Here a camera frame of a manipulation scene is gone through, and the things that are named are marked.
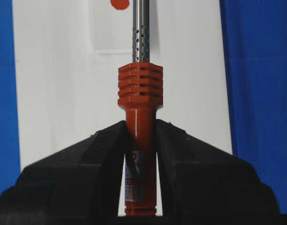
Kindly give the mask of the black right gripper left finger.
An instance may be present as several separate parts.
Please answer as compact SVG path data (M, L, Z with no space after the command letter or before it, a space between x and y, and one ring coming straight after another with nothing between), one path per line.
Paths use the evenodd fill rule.
M124 121L24 168L0 196L0 225L106 225L118 216Z

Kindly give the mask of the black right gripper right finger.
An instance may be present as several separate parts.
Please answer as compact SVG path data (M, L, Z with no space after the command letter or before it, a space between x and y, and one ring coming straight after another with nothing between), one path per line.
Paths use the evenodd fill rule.
M156 123L162 210L178 224L275 224L280 208L254 167L162 120Z

